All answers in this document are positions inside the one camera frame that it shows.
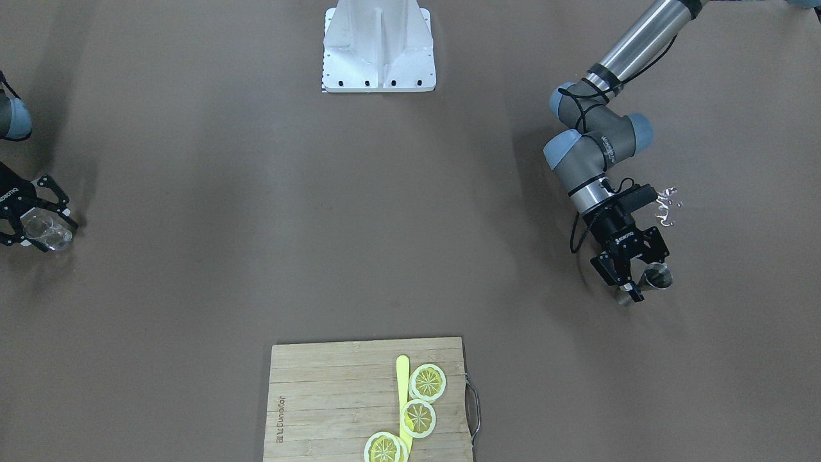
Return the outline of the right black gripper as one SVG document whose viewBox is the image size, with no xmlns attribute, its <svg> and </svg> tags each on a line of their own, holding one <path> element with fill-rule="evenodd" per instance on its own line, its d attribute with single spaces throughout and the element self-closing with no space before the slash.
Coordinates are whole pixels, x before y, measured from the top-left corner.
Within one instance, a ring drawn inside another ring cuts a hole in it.
<svg viewBox="0 0 821 462">
<path fill-rule="evenodd" d="M 54 200 L 40 197 L 37 192 L 41 189 L 49 190 Z M 79 229 L 79 224 L 71 217 L 69 196 L 51 175 L 43 175 L 33 181 L 26 180 L 2 162 L 1 193 L 1 245 L 31 246 L 21 219 L 26 222 L 27 219 L 38 216 L 37 209 L 56 214 L 73 232 Z"/>
</svg>

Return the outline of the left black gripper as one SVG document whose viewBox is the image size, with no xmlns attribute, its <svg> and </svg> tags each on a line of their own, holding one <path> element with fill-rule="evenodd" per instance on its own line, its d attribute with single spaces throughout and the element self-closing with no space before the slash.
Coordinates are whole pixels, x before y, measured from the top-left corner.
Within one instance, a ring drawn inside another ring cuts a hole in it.
<svg viewBox="0 0 821 462">
<path fill-rule="evenodd" d="M 631 261 L 639 259 L 648 265 L 666 262 L 670 252 L 659 228 L 650 227 L 641 233 L 631 214 L 619 204 L 587 210 L 582 219 L 598 243 L 596 257 L 590 260 L 593 268 L 607 286 L 618 288 L 622 300 L 625 296 L 627 302 L 645 301 L 644 293 L 634 280 Z"/>
</svg>

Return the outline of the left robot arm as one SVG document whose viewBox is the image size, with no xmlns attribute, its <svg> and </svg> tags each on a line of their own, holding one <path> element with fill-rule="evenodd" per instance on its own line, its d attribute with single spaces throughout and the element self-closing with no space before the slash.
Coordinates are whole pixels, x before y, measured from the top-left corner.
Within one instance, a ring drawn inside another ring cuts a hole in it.
<svg viewBox="0 0 821 462">
<path fill-rule="evenodd" d="M 653 2 L 580 81 L 560 85 L 550 97 L 550 110 L 566 129 L 546 143 L 546 163 L 577 208 L 575 222 L 586 225 L 582 235 L 593 236 L 600 246 L 592 266 L 631 302 L 644 300 L 642 289 L 653 277 L 669 286 L 669 249 L 657 227 L 640 229 L 633 218 L 634 211 L 657 200 L 657 191 L 636 182 L 613 186 L 607 176 L 653 143 L 653 126 L 644 115 L 619 115 L 608 105 L 665 56 L 705 5 Z"/>
</svg>

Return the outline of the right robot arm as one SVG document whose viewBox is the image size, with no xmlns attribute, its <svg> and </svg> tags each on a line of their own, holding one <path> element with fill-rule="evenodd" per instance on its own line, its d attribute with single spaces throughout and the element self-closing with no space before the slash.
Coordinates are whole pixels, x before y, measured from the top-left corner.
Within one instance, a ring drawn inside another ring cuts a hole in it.
<svg viewBox="0 0 821 462">
<path fill-rule="evenodd" d="M 32 118 L 8 79 L 1 73 L 3 141 L 21 142 L 32 134 Z M 79 224 L 71 217 L 70 197 L 50 175 L 26 180 L 1 164 L 1 219 L 10 231 L 2 231 L 3 246 L 32 246 L 42 252 L 67 248 Z"/>
</svg>

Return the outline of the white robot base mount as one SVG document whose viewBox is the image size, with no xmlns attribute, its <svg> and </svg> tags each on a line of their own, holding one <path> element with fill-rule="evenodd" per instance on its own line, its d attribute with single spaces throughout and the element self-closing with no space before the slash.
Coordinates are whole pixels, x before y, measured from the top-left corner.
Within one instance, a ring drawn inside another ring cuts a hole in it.
<svg viewBox="0 0 821 462">
<path fill-rule="evenodd" d="M 326 10 L 323 26 L 323 92 L 437 87 L 432 17 L 418 2 L 339 1 Z"/>
</svg>

